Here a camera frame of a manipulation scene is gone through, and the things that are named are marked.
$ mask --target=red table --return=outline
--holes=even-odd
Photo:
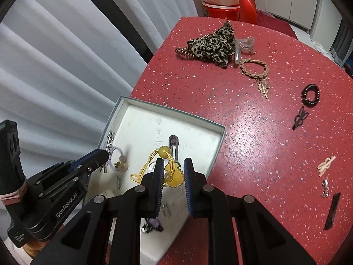
[[[255,37],[256,60],[265,61],[271,89],[266,100],[256,82],[229,64],[176,58],[176,47],[214,32],[225,20],[183,17],[156,52],[131,96],[223,124],[227,134],[208,178],[226,194],[255,196],[318,265],[327,264],[353,224],[352,79],[332,61],[289,36],[231,21],[238,38]],[[250,70],[262,68],[246,64]],[[320,102],[293,131],[301,91],[315,83]],[[321,197],[317,166],[326,171],[330,196]],[[341,192],[334,226],[323,231],[334,193]],[[206,265],[207,221],[189,219],[160,264]]]

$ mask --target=floor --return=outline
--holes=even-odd
[[[302,43],[308,45],[309,47],[312,47],[313,49],[317,50],[314,47],[314,44],[313,44],[313,42],[311,40],[310,35],[306,31],[302,30],[299,27],[293,26],[293,25],[291,25],[291,28],[293,29],[293,31],[297,35],[297,38],[298,38],[299,41],[301,41]],[[331,61],[334,61],[333,56],[332,56],[332,54],[330,52],[329,53],[325,53],[323,55],[325,57],[329,58]]]

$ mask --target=black hair clip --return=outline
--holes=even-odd
[[[159,232],[163,232],[164,228],[160,224],[158,218],[145,218],[145,220],[146,223],[141,228],[142,233],[149,233],[153,229]]]
[[[309,91],[314,91],[315,93],[315,99],[313,101],[308,100],[308,98],[306,97],[306,95],[308,94]],[[320,91],[319,88],[317,87],[316,84],[309,84],[307,85],[303,91],[301,92],[301,98],[302,98],[302,103],[303,105],[312,108],[314,106],[317,105],[317,103],[319,102],[320,99]]]
[[[301,107],[299,110],[299,114],[295,116],[294,126],[292,127],[295,130],[297,127],[303,124],[303,120],[308,117],[309,113],[304,110],[304,107]]]

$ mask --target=yellow hair tie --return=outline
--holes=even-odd
[[[157,154],[161,158],[169,160],[169,163],[164,168],[164,170],[166,170],[167,173],[164,175],[163,186],[165,187],[168,185],[170,187],[178,187],[182,185],[184,183],[184,174],[180,170],[178,164],[176,164],[172,156],[171,149],[167,146],[162,146],[158,150],[155,149],[153,152],[151,152],[150,156],[147,159],[147,162],[141,168],[140,173],[138,175],[137,174],[130,175],[131,180],[137,182],[138,184],[141,184],[142,177],[148,165]]]

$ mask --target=rubber band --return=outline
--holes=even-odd
[[[137,182],[138,184],[141,184],[141,181],[142,181],[142,177],[143,175],[145,174],[145,171],[147,170],[147,168],[150,166],[153,158],[159,154],[159,156],[163,159],[168,159],[169,163],[165,166],[165,175],[164,175],[164,178],[163,178],[163,186],[167,186],[167,184],[169,186],[172,186],[170,185],[169,183],[173,180],[173,177],[174,177],[174,174],[176,173],[175,170],[178,168],[178,166],[176,165],[176,162],[173,158],[173,156],[167,152],[167,151],[159,151],[158,149],[155,149],[154,151],[151,152],[150,156],[148,157],[147,159],[147,162],[145,163],[145,165],[141,168],[139,174],[131,174],[130,175],[130,179],[132,181],[135,181]],[[180,171],[180,174],[179,176],[181,176],[181,179],[182,179],[182,182],[184,182],[184,177],[183,177],[183,174],[181,173]]]
[[[8,193],[4,195],[0,195],[0,200],[2,201],[3,205],[11,205],[15,203],[19,203],[22,201],[23,196],[27,192],[27,179],[25,178],[21,187],[13,193]]]

